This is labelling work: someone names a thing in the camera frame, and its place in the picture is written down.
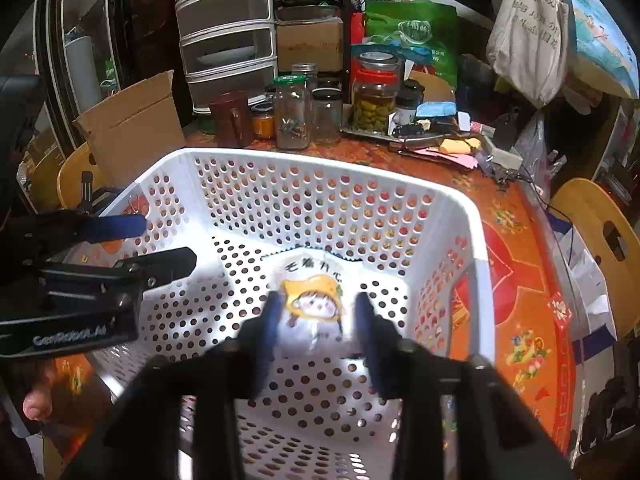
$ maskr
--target brown cardboard box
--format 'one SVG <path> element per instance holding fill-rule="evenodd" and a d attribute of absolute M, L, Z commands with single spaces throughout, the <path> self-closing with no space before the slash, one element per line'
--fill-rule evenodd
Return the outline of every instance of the brown cardboard box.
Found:
<path fill-rule="evenodd" d="M 342 20 L 298 25 L 278 25 L 278 70 L 290 72 L 291 65 L 316 63 L 320 72 L 342 70 Z"/>
<path fill-rule="evenodd" d="M 169 70 L 140 81 L 74 121 L 108 184 L 126 187 L 167 153 L 184 147 L 171 96 L 173 78 Z"/>

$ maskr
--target silver lid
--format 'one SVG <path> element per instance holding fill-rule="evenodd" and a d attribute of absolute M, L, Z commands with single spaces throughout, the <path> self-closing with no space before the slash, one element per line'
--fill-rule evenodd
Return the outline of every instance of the silver lid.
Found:
<path fill-rule="evenodd" d="M 383 70 L 385 72 L 395 72 L 400 66 L 400 60 L 388 52 L 363 52 L 358 56 L 358 62 L 363 68 L 369 70 Z"/>
<path fill-rule="evenodd" d="M 291 65 L 291 72 L 298 74 L 318 73 L 318 65 L 315 63 L 294 63 Z"/>

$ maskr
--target orange jar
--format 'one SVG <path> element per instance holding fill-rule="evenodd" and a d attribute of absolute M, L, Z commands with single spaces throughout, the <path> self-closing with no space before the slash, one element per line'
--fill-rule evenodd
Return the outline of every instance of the orange jar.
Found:
<path fill-rule="evenodd" d="M 258 139 L 272 139 L 275 135 L 273 104 L 265 102 L 252 106 L 251 115 L 254 121 L 254 135 Z"/>

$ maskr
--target white plastic packet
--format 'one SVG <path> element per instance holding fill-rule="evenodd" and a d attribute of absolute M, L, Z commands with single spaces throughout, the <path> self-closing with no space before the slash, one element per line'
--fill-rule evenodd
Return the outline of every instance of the white plastic packet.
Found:
<path fill-rule="evenodd" d="M 269 287 L 284 296 L 278 347 L 284 357 L 348 357 L 359 351 L 354 326 L 362 262 L 320 249 L 297 248 L 264 256 Z"/>

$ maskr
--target teal plastic bag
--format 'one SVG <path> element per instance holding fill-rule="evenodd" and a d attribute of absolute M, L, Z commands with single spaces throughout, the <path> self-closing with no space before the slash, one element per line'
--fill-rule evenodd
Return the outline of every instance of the teal plastic bag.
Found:
<path fill-rule="evenodd" d="M 431 51 L 436 75 L 458 85 L 458 15 L 456 8 L 429 0 L 368 1 L 366 36 L 373 43 L 394 44 L 418 53 Z"/>

